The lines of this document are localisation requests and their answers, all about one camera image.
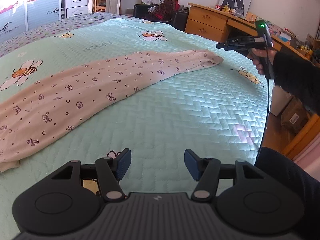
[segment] black armchair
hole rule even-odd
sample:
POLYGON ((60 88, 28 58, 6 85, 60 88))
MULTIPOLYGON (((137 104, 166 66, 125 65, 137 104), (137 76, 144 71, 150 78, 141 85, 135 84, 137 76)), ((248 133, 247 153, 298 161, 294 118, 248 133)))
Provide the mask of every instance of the black armchair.
MULTIPOLYGON (((156 5, 148 5, 148 4, 136 4, 133 7, 133 17, 139 19, 146 19, 149 14, 148 9, 156 5)), ((187 20, 188 20, 189 12, 183 11, 174 11, 172 15, 171 21, 166 21, 163 23, 170 24, 172 27, 176 28, 180 31, 185 31, 187 20)))

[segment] black sleeve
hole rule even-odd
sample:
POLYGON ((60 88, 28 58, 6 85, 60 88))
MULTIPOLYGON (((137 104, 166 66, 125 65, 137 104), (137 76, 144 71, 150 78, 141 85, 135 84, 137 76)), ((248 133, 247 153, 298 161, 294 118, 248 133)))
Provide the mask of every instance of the black sleeve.
POLYGON ((223 0, 222 5, 227 5, 228 0, 223 0))
POLYGON ((300 57, 278 52, 273 61, 275 84, 320 115, 320 68, 300 57))

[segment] quilted bedspread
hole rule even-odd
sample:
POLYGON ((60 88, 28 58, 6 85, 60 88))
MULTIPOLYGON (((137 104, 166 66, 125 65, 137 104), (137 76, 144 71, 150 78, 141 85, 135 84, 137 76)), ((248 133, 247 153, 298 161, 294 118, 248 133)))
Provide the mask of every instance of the quilted bedspread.
MULTIPOLYGON (((0 91, 0 102, 64 69, 133 52, 208 49, 224 58, 218 66, 178 74, 105 108, 21 160, 19 168, 0 174, 1 239, 11 239, 19 232, 11 214, 14 199, 71 159, 93 163, 110 150, 130 148, 132 164, 120 182, 125 193, 191 192, 196 182, 184 166, 186 148, 223 163, 236 159, 254 163, 267 114, 265 79, 250 60, 215 45, 170 25, 111 19, 42 38, 1 57, 0 85, 25 61, 43 63, 22 85, 0 91)), ((230 185, 220 182, 220 191, 230 185)))

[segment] wooden chair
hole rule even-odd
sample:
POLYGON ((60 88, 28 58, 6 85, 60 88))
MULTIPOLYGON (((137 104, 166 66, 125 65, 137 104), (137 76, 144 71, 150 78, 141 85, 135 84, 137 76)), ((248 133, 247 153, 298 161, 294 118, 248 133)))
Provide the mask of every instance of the wooden chair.
POLYGON ((92 12, 105 12, 106 11, 106 6, 101 6, 100 3, 103 0, 93 0, 93 8, 92 12))

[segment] screw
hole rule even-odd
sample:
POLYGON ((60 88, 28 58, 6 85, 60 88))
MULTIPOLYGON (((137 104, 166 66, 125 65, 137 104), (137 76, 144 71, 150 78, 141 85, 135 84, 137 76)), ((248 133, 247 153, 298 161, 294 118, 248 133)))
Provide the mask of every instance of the screw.
POLYGON ((193 193, 196 198, 208 198, 210 197, 210 193, 206 190, 197 190, 193 193))
POLYGON ((118 199, 122 197, 122 193, 119 191, 110 191, 107 193, 107 198, 109 199, 118 199))

